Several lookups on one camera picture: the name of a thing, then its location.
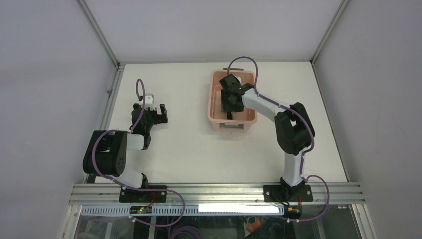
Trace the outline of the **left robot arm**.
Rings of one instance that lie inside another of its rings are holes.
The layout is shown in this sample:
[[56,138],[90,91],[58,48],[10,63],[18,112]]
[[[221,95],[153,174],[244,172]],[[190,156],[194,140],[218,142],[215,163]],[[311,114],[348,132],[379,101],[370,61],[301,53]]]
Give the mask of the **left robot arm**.
[[150,132],[154,125],[168,123],[164,104],[156,108],[153,104],[135,103],[131,112],[131,132],[125,130],[95,130],[83,159],[83,170],[87,174],[102,176],[123,188],[130,188],[130,195],[137,202],[149,198],[147,176],[127,166],[129,150],[147,150]]

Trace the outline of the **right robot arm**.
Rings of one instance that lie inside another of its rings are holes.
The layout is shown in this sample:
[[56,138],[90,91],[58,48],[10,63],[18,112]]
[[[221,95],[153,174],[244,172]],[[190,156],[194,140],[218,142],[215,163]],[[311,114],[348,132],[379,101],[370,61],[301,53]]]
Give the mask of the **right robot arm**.
[[288,202],[294,201],[305,185],[304,155],[315,145],[315,130],[306,108],[299,102],[287,105],[273,100],[258,92],[254,85],[241,84],[233,74],[225,76],[219,83],[222,86],[221,109],[228,119],[233,118],[233,113],[248,108],[274,123],[278,145],[285,153],[281,196]]

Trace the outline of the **pink plastic bin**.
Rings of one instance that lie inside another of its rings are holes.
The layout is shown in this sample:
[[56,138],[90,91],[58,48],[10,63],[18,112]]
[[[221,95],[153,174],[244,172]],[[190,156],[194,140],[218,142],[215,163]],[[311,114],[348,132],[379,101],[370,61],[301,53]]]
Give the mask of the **pink plastic bin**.
[[257,112],[245,108],[244,111],[233,113],[233,119],[227,118],[222,111],[221,90],[219,81],[227,75],[227,69],[214,70],[211,73],[207,117],[213,130],[221,132],[246,133],[257,122]]

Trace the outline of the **orange object under table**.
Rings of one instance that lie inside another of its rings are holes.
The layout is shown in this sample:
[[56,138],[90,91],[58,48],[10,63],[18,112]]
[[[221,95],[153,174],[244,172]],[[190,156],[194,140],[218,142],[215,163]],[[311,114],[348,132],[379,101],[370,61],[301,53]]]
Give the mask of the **orange object under table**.
[[265,225],[266,219],[263,217],[252,216],[244,220],[244,230],[246,234],[251,234]]

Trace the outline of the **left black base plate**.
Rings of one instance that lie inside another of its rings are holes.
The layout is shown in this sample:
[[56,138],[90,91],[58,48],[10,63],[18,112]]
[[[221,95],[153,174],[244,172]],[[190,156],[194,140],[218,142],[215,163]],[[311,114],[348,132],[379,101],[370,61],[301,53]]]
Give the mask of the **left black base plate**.
[[165,203],[167,200],[167,192],[163,189],[167,189],[165,185],[153,185],[149,186],[149,189],[153,189],[151,192],[141,192],[132,189],[120,190],[119,202],[120,203]]

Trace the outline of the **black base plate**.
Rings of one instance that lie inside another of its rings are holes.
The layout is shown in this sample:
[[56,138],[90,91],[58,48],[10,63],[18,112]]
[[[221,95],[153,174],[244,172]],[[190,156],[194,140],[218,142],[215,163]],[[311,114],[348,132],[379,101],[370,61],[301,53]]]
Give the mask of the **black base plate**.
[[119,202],[120,203],[165,203],[167,200],[167,192],[163,189],[167,189],[165,185],[153,185],[149,186],[149,189],[153,189],[151,192],[141,192],[132,189],[120,190]]
[[314,200],[310,185],[302,184],[290,188],[282,185],[264,185],[264,202],[312,202]]

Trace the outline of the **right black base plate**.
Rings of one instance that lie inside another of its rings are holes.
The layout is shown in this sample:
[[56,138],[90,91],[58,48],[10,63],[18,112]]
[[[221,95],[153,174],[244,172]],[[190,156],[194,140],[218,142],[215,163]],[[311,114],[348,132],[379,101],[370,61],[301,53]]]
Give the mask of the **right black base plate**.
[[290,188],[282,185],[264,185],[264,202],[312,202],[314,200],[310,185],[302,184]]

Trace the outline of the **aluminium mounting rail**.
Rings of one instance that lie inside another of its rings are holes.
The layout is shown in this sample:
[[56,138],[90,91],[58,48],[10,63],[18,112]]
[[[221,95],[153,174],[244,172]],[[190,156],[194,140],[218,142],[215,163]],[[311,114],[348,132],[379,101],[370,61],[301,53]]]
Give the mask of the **aluminium mounting rail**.
[[[322,183],[309,183],[313,201],[309,205],[324,205],[327,198],[330,205],[365,204],[359,183],[330,182],[326,188]],[[182,195],[187,205],[197,204],[258,204],[265,205],[266,192],[263,183],[170,183],[168,184],[167,205],[180,205]],[[75,184],[69,205],[119,205],[120,186],[111,183]]]

